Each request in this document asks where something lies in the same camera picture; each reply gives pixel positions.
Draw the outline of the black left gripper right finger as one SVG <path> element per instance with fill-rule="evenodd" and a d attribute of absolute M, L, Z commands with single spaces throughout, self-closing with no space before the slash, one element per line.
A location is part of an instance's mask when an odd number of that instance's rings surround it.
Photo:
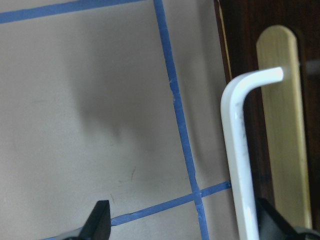
<path fill-rule="evenodd" d="M 319 240 L 320 233 L 308 228 L 292 227 L 264 198 L 256 198 L 260 240 Z"/>

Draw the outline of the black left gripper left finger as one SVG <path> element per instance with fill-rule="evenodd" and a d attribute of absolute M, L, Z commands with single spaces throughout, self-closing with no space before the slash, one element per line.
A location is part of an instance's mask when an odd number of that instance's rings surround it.
<path fill-rule="evenodd" d="M 99 200 L 81 229 L 63 233 L 58 240 L 108 240 L 111 235 L 110 202 Z"/>

